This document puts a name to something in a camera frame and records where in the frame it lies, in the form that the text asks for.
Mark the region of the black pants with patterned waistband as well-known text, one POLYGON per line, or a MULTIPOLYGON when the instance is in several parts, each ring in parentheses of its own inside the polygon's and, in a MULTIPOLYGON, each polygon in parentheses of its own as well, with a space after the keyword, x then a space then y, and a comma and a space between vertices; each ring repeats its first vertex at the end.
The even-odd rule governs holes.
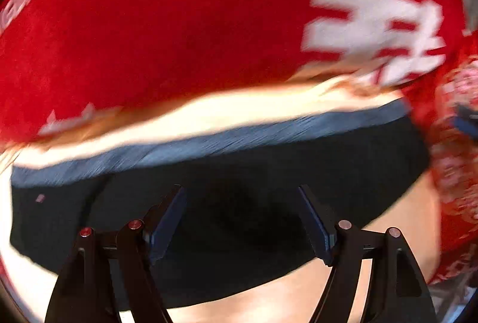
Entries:
POLYGON ((234 295, 314 258, 291 200, 300 186, 358 227, 378 218, 429 166, 406 105, 395 100, 216 134, 114 147, 11 175, 10 243, 60 271, 82 227, 116 231, 169 194, 188 201, 152 276, 167 308, 234 295))

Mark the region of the cream patterned seat cushion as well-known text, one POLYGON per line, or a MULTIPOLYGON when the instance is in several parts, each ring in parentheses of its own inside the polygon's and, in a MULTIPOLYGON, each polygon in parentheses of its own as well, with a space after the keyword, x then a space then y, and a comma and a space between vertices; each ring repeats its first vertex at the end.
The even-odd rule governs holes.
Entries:
MULTIPOLYGON (((366 91, 338 78, 322 84, 286 83, 212 93, 174 100, 136 112, 117 109, 95 114, 71 128, 48 121, 35 149, 48 161, 95 155, 116 145, 150 143, 215 134, 247 124, 280 122, 309 113, 364 110, 397 98, 394 91, 366 91)), ((440 215, 429 172, 383 215, 367 225, 370 231, 389 226, 404 232, 420 269, 431 278, 439 262, 440 215)), ((328 269, 313 261, 270 283, 217 301, 173 309, 177 322, 303 322, 311 312, 310 296, 324 289, 328 269), (299 293, 305 291, 305 299, 299 293)))

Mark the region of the red blanket with white characters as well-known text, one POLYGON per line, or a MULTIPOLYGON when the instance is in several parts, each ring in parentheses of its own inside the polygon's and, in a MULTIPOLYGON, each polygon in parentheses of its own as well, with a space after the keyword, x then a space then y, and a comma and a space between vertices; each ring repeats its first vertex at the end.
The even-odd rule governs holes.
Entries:
POLYGON ((1 0, 1 141, 329 60, 381 58, 374 80, 415 83, 465 23, 463 0, 1 0))

